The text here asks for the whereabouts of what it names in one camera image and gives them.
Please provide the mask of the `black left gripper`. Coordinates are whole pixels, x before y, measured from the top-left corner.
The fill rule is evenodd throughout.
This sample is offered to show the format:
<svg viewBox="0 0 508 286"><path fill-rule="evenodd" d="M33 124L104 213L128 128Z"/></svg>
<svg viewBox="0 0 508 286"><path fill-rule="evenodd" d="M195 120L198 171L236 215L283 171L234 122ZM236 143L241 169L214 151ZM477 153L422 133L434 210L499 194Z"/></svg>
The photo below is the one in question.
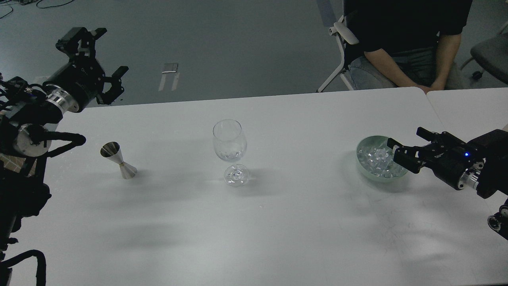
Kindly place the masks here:
<svg viewBox="0 0 508 286"><path fill-rule="evenodd" d="M96 59L96 40L105 33L105 27L92 31L85 27L73 27L56 42L56 49L66 54L69 60L44 81L43 89L50 91L61 88L67 92L74 101L71 103L71 112L82 112L96 97L98 104L111 105L125 91L121 78L129 67L120 66L111 76L105 77ZM103 92L104 83L111 85L106 92Z"/></svg>

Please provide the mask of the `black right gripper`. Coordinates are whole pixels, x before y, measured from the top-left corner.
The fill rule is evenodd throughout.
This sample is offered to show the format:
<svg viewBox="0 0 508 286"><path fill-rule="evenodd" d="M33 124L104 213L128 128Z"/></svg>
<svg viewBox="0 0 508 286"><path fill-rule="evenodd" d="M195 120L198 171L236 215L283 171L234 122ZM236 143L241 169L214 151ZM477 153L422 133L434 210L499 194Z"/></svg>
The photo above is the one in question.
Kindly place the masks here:
<svg viewBox="0 0 508 286"><path fill-rule="evenodd" d="M430 143L409 147L388 138L387 147L392 149L395 163L414 174L423 167L431 169L435 177L455 190L478 187L485 158L477 149L446 131L437 133L419 127L416 134Z"/></svg>

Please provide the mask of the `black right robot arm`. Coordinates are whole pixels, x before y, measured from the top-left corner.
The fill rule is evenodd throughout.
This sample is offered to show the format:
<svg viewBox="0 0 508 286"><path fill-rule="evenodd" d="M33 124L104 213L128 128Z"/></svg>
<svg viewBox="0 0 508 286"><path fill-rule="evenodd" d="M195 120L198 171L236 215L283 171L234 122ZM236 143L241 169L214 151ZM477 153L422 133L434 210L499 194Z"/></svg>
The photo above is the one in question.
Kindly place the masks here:
<svg viewBox="0 0 508 286"><path fill-rule="evenodd" d="M496 192L508 193L508 134L495 129L464 142L449 132L431 132L423 127L417 136L428 141L423 146L407 146L388 138L393 160L417 174L423 167L455 190L474 189L483 199Z"/></svg>

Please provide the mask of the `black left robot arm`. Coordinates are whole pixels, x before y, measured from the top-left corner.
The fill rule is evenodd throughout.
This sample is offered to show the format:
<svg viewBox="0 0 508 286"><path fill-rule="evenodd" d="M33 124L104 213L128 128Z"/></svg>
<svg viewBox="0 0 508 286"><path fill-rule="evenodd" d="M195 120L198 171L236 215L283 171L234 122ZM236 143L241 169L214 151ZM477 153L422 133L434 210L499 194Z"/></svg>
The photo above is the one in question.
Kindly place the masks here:
<svg viewBox="0 0 508 286"><path fill-rule="evenodd" d="M82 112L92 100L110 105L123 92L121 78L129 70L120 66L107 76L96 59L96 41L106 28L88 30L74 27L56 43L68 62L44 83L28 83L20 77L1 80L1 154L22 159L18 171L1 162L1 284L8 286L13 267L34 257L36 285L46 285L46 258L39 250L29 250L9 259L8 246L18 242L13 232L24 218L38 216L51 198L45 184L48 158L60 156L83 145L83 135L51 131L66 112Z"/></svg>

